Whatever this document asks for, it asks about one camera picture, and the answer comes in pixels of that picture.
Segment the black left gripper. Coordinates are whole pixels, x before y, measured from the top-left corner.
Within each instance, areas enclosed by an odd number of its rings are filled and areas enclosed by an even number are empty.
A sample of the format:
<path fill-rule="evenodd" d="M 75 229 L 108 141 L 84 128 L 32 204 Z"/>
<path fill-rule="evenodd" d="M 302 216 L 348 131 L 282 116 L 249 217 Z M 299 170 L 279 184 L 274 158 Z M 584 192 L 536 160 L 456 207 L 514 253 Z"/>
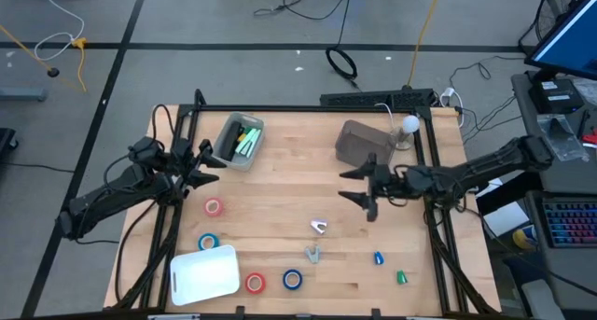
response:
<path fill-rule="evenodd" d="M 171 148 L 171 157 L 174 159 L 173 191 L 170 195 L 171 202 L 181 202 L 188 195 L 187 187 L 198 188 L 219 180 L 215 174 L 206 174 L 199 170 L 204 164 L 207 168 L 226 168 L 227 165 L 211 154 L 211 142 L 203 139 L 199 145 L 200 155 L 196 157 L 192 151 L 192 143 L 186 138 L 175 141 Z"/>

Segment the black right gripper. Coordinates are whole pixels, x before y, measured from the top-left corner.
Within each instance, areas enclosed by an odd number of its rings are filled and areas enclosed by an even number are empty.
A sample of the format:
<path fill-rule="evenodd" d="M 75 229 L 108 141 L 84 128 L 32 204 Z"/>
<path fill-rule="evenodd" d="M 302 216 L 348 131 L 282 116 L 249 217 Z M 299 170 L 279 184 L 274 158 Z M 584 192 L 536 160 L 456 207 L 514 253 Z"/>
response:
<path fill-rule="evenodd" d="M 367 221 L 375 221 L 378 217 L 377 199 L 379 197 L 386 199 L 396 197 L 402 186 L 398 176 L 391 173 L 387 164 L 379 164 L 377 162 L 377 155 L 375 153 L 368 154 L 367 163 L 354 170 L 340 173 L 340 177 L 356 180 L 367 178 L 367 193 L 338 192 L 341 197 L 356 203 L 363 210 L 366 210 Z"/>

